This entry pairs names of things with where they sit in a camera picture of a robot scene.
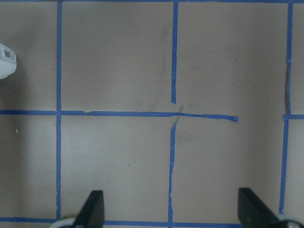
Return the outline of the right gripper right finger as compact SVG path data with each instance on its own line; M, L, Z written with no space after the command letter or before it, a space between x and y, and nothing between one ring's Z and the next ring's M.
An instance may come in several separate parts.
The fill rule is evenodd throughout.
M302 228L304 226L291 217L275 215L250 188L239 188L237 200L237 217L244 228Z

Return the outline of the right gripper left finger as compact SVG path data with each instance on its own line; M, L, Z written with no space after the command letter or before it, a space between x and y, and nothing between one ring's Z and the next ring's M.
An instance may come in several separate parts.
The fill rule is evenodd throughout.
M102 190L89 194L75 218L66 218L51 225L52 228L102 228L105 219L104 195Z

